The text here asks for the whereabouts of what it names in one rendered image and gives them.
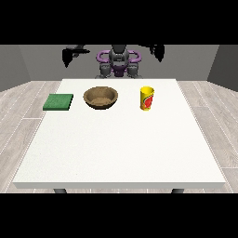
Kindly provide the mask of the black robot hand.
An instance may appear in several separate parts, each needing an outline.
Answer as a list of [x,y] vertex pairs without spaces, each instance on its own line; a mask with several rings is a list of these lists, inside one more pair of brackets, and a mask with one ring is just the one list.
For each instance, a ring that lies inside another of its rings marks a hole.
[[84,49],[84,45],[76,45],[74,47],[66,47],[62,50],[62,61],[65,67],[73,61],[73,58],[77,58],[79,55],[88,54],[89,50]]
[[164,45],[143,45],[150,50],[150,53],[154,55],[159,62],[161,62],[165,56],[165,46]]

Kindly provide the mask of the green square pad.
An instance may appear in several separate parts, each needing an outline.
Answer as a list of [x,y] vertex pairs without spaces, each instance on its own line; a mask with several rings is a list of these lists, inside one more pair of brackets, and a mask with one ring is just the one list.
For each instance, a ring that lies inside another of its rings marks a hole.
[[43,106],[44,111],[68,111],[73,94],[50,94]]

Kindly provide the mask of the yellow cup with melon print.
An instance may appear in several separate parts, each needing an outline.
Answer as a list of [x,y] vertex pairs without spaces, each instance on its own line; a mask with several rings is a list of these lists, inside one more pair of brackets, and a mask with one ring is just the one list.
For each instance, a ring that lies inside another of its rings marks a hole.
[[143,86],[140,89],[140,108],[143,111],[149,111],[152,106],[154,89],[150,86]]

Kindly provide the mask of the brown wooden bowl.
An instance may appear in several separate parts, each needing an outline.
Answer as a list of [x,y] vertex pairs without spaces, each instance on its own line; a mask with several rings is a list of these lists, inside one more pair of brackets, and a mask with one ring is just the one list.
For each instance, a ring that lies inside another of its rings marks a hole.
[[91,87],[84,93],[85,103],[95,110],[109,109],[117,99],[117,91],[108,86]]

